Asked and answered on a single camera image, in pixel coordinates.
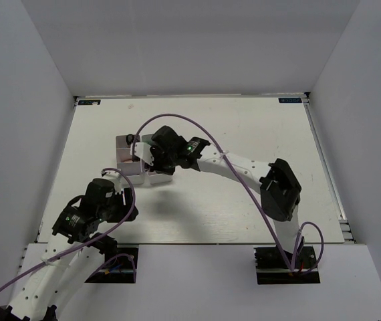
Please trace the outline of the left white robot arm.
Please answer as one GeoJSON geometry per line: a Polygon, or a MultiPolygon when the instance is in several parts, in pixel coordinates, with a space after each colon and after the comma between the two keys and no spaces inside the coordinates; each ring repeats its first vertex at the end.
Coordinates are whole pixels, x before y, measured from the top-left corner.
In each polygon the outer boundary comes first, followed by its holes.
{"type": "Polygon", "coordinates": [[[130,181],[107,173],[93,179],[83,195],[71,199],[52,227],[41,261],[20,277],[27,281],[17,295],[0,306],[0,320],[57,320],[77,290],[100,270],[110,270],[126,259],[136,275],[135,259],[122,253],[102,223],[118,228],[135,220],[136,192],[130,181]]]}

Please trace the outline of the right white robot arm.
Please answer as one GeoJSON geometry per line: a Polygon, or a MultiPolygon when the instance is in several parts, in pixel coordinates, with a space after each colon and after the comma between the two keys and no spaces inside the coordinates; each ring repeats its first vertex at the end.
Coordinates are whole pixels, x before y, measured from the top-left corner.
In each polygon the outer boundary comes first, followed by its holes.
{"type": "Polygon", "coordinates": [[[262,211],[262,218],[273,221],[273,238],[281,246],[280,262],[294,268],[301,261],[301,185],[287,161],[278,158],[267,163],[221,152],[213,142],[200,137],[186,140],[169,126],[158,129],[145,143],[151,171],[173,175],[180,167],[219,175],[241,183],[251,197],[259,195],[257,208],[262,211]]]}

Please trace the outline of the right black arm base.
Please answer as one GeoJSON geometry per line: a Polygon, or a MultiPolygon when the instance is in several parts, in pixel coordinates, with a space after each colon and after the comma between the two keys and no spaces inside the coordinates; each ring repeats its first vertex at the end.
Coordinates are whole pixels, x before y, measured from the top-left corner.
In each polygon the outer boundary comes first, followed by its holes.
{"type": "Polygon", "coordinates": [[[291,271],[276,247],[255,247],[255,269],[258,285],[319,284],[313,247],[304,246],[291,271]]]}

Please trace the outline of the black handled scissors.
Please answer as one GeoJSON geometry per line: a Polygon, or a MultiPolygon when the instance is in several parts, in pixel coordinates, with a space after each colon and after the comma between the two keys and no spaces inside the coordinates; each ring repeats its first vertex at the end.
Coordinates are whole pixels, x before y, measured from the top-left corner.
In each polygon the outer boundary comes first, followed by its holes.
{"type": "Polygon", "coordinates": [[[131,145],[134,142],[135,135],[134,134],[128,134],[126,136],[126,144],[131,145]]]}

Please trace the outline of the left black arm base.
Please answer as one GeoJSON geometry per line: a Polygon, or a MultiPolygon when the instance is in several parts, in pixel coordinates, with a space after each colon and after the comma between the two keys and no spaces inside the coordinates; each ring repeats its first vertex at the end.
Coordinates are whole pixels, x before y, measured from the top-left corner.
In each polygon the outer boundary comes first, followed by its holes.
{"type": "Polygon", "coordinates": [[[119,247],[103,254],[98,268],[86,280],[88,284],[135,284],[138,267],[138,246],[119,247]]]}

